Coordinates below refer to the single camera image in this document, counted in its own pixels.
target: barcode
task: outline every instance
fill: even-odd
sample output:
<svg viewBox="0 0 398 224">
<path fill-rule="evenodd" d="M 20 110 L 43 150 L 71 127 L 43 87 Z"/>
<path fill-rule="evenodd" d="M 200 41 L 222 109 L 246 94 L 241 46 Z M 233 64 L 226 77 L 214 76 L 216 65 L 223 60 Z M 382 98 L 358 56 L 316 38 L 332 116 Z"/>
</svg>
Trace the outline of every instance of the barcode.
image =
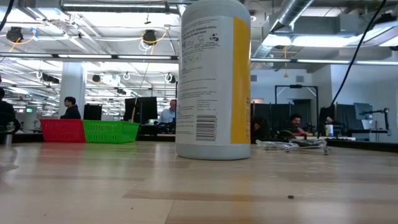
<svg viewBox="0 0 398 224">
<path fill-rule="evenodd" d="M 216 115 L 197 116 L 197 141 L 216 141 Z"/>
</svg>

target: green basket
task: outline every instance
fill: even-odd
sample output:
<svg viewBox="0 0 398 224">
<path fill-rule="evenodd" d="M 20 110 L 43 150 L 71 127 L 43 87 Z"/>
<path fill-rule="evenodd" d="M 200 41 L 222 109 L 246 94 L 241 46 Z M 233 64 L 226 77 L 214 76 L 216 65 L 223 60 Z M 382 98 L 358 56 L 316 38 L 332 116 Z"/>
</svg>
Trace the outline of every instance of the green basket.
<svg viewBox="0 0 398 224">
<path fill-rule="evenodd" d="M 136 141 L 139 124 L 125 121 L 83 120 L 86 142 L 126 143 Z"/>
</svg>

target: red basket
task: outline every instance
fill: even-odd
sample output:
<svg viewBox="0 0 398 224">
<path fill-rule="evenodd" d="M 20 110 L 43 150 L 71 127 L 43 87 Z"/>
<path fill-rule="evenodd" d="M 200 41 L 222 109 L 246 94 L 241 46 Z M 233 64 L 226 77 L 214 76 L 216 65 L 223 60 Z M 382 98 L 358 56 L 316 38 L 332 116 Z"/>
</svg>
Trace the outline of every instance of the red basket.
<svg viewBox="0 0 398 224">
<path fill-rule="evenodd" d="M 41 119 L 40 123 L 46 142 L 86 142 L 80 119 Z"/>
</svg>

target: white bottle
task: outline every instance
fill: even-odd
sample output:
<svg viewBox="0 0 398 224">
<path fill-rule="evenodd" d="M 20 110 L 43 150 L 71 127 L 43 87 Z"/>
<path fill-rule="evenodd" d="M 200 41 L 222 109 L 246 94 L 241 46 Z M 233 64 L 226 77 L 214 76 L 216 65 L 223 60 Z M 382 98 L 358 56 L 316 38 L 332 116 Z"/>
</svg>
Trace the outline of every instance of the white bottle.
<svg viewBox="0 0 398 224">
<path fill-rule="evenodd" d="M 183 13 L 178 156 L 250 157 L 250 22 L 237 0 L 200 0 Z"/>
</svg>

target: plastic basket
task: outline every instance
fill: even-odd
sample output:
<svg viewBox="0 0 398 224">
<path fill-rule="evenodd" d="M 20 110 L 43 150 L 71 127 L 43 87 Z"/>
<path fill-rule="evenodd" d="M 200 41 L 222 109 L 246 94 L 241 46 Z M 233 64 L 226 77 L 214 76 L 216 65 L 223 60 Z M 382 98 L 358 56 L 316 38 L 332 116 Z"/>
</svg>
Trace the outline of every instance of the plastic basket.
<svg viewBox="0 0 398 224">
<path fill-rule="evenodd" d="M 86 142 L 80 119 L 41 119 L 46 142 Z"/>
<path fill-rule="evenodd" d="M 136 141 L 139 124 L 125 121 L 83 121 L 86 141 L 125 143 Z"/>
</svg>

